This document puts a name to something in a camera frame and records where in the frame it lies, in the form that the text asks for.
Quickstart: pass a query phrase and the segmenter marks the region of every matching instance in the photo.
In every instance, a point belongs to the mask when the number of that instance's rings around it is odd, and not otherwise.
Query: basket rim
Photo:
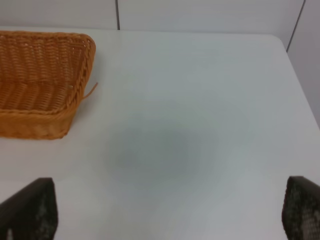
[[[26,36],[29,38],[81,38],[85,44],[84,58],[80,63],[80,71],[75,79],[75,84],[72,89],[72,92],[67,97],[65,103],[56,109],[52,110],[19,110],[19,109],[0,109],[0,118],[12,119],[14,117],[18,119],[37,119],[37,120],[46,120],[48,118],[57,118],[64,119],[68,118],[70,115],[74,114],[77,110],[79,104],[82,101],[85,87],[89,80],[94,57],[96,53],[96,43],[95,41],[85,33],[74,33],[74,32],[37,32],[37,31],[6,31],[0,30],[1,36]]]

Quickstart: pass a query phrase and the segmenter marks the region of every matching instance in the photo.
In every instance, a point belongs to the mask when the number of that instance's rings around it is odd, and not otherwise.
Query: wicker basket
[[[65,136],[95,52],[85,34],[0,31],[0,136]]]

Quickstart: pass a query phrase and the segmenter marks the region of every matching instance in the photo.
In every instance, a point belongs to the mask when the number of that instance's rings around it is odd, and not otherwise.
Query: table surface
[[[287,239],[287,179],[320,184],[320,133],[271,35],[79,32],[97,46],[69,134],[0,139],[0,200],[53,177],[57,240]]]

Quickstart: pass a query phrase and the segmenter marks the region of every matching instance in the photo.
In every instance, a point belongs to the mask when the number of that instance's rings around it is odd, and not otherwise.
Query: white table
[[[89,34],[85,100],[60,140],[0,139],[0,200],[53,177],[57,240],[285,240],[287,178],[320,184],[320,133],[270,35]]]

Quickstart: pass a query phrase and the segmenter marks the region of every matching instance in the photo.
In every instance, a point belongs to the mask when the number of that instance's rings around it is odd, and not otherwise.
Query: white wall
[[[122,30],[263,33],[288,45],[303,0],[118,0]]]
[[[320,126],[320,0],[307,0],[288,55]]]
[[[117,29],[115,0],[0,0],[0,26]]]

